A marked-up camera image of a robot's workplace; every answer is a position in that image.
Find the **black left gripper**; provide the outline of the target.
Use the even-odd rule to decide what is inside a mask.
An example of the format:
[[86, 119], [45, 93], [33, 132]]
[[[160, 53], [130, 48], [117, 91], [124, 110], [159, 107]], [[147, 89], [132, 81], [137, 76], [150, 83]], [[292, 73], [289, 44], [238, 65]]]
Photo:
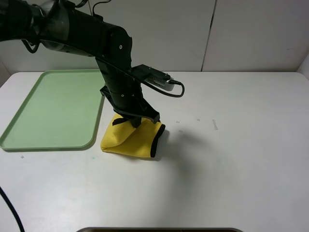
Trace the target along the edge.
[[160, 114], [144, 99], [140, 86], [132, 88], [128, 94], [112, 93], [107, 86], [101, 88], [100, 92], [114, 111], [129, 119], [134, 128], [141, 125], [142, 118], [149, 119], [152, 123], [160, 121]]

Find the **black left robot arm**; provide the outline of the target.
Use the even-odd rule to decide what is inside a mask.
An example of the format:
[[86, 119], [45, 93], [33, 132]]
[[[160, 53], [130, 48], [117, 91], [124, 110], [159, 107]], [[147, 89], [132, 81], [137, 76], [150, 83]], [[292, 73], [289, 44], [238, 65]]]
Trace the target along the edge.
[[20, 40], [30, 53], [43, 45], [58, 52], [94, 57], [105, 81], [101, 93], [114, 111], [135, 128], [143, 118], [159, 122], [159, 113], [143, 98], [141, 80], [132, 74], [132, 38], [124, 28], [80, 12], [66, 0], [42, 5], [3, 0], [0, 39]]

